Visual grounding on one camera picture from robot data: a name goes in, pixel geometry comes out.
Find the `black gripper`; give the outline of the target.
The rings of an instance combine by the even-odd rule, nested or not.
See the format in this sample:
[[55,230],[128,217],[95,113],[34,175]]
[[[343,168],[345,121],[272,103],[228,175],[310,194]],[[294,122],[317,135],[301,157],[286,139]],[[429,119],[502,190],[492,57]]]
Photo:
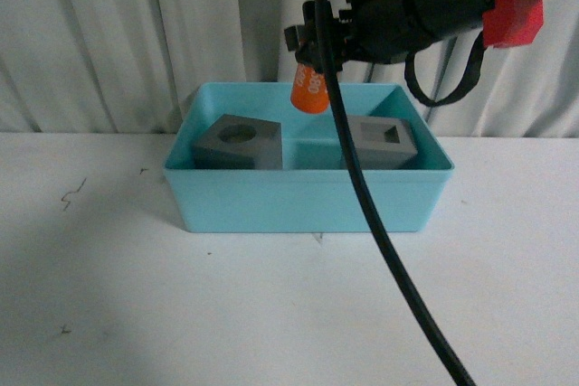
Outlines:
[[434,43],[415,0],[346,0],[347,9],[331,16],[330,40],[339,71],[347,61],[377,64],[403,62],[410,53]]

